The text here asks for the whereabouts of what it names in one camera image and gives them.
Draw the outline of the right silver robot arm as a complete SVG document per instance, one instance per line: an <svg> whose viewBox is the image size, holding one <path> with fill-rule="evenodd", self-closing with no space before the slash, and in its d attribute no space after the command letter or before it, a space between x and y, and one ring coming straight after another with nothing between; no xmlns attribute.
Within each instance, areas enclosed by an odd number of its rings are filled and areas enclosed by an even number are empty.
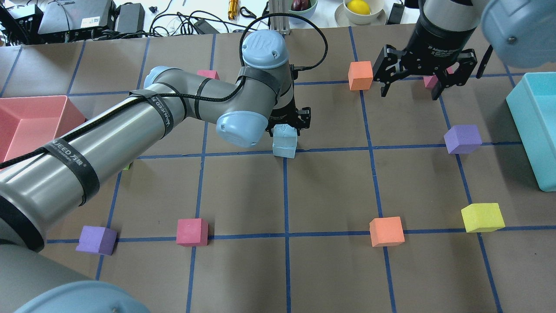
<svg viewBox="0 0 556 313"><path fill-rule="evenodd" d="M533 69L555 62L553 0L420 0L419 17L405 48L386 44L373 65L385 97L409 76L436 77L431 97L484 73L495 52L508 66Z"/></svg>

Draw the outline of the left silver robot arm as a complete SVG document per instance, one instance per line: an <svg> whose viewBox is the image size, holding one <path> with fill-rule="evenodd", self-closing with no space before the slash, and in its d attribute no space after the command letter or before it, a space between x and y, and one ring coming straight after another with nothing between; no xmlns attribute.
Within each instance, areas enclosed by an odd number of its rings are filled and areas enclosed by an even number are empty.
<svg viewBox="0 0 556 313"><path fill-rule="evenodd" d="M157 66L143 89L1 166L1 311L147 313L127 291L89 279L42 255L47 233L100 186L191 117L214 123L229 143L258 144L272 121L296 115L293 68L282 35L244 33L235 84Z"/></svg>

